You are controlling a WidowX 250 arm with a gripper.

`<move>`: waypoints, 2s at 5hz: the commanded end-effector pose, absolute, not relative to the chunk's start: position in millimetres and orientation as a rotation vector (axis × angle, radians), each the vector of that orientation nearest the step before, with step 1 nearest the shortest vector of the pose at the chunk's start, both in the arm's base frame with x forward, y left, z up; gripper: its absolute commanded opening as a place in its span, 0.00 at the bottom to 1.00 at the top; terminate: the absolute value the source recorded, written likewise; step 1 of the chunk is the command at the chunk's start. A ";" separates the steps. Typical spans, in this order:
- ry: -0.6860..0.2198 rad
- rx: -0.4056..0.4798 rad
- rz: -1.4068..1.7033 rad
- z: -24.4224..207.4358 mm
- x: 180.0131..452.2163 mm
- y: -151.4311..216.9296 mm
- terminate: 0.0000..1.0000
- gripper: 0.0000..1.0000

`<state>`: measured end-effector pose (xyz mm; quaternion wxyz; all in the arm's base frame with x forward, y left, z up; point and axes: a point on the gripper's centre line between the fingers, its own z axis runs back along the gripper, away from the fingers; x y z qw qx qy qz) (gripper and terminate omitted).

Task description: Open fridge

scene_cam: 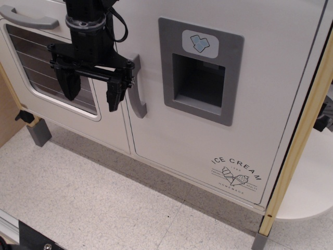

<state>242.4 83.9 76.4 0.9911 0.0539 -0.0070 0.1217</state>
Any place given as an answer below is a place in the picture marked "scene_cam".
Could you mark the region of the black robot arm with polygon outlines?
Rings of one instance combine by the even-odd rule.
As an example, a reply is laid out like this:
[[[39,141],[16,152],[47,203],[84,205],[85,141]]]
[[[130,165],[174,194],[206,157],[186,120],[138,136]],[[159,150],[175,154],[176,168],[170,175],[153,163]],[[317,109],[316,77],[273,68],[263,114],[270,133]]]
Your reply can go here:
[[[66,1],[66,25],[70,29],[70,44],[49,44],[50,66],[69,100],[81,90],[80,77],[104,81],[109,111],[118,109],[127,88],[134,84],[135,64],[114,49],[118,41],[113,18],[123,23],[116,12],[115,1]]]

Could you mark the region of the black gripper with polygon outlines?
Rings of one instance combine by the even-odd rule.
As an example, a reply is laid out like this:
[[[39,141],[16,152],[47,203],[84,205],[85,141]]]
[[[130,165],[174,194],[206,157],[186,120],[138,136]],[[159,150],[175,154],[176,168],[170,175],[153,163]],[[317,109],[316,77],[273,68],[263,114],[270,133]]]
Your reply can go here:
[[[128,29],[117,40],[112,21],[67,21],[66,24],[72,43],[47,46],[52,54],[50,65],[65,97],[70,101],[77,97],[81,76],[104,81],[109,111],[116,111],[126,89],[134,85],[135,64],[114,49],[115,43],[127,38]]]

